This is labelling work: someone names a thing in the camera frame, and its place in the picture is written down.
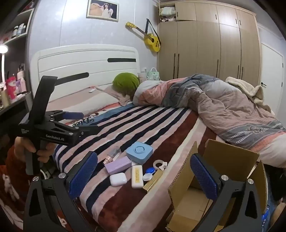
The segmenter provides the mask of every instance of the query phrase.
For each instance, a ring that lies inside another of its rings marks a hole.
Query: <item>green pillow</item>
[[[132,73],[120,73],[114,78],[112,84],[116,91],[133,96],[140,82]]]

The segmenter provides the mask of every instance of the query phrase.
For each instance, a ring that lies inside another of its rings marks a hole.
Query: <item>door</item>
[[[159,72],[162,81],[175,77],[177,54],[177,22],[161,22],[159,24],[161,49],[159,51]]]
[[[241,71],[240,79],[258,85],[259,77],[259,42],[256,31],[240,29],[241,37]]]
[[[275,114],[277,114],[279,110],[283,79],[283,57],[268,46],[262,44],[261,82],[264,84],[262,85],[264,103],[269,105]]]
[[[239,28],[220,24],[221,64],[219,78],[239,78],[241,64],[241,42]]]
[[[217,13],[219,15],[219,23],[239,27],[234,8],[217,5]]]
[[[178,21],[177,78],[190,77],[196,73],[197,22]]]
[[[196,20],[195,4],[191,2],[175,3],[176,20]]]
[[[219,76],[221,39],[219,24],[197,21],[198,55],[196,73]]]
[[[254,16],[244,11],[236,10],[239,28],[252,32],[257,31]]]
[[[218,23],[217,6],[215,4],[195,3],[196,20]]]

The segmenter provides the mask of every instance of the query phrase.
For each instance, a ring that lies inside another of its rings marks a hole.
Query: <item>hand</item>
[[[37,152],[37,155],[39,156],[38,161],[47,163],[49,157],[54,153],[55,147],[56,144],[48,143],[46,146],[46,150],[38,151]],[[16,158],[21,160],[22,162],[25,162],[24,149],[27,149],[32,153],[36,152],[36,148],[28,138],[17,137],[14,143],[14,154]]]

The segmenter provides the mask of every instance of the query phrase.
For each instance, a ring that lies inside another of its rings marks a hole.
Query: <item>wardrobe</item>
[[[214,1],[173,1],[160,8],[166,6],[175,7],[176,15],[159,23],[162,80],[202,73],[258,85],[261,44],[253,12]]]

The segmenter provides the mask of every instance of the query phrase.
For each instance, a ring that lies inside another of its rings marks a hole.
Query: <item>white headboard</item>
[[[90,86],[106,85],[123,72],[140,72],[138,51],[133,47],[108,44],[78,44],[38,51],[30,63],[32,92],[35,96],[42,76],[58,79],[80,73],[89,77],[57,85],[50,101]]]

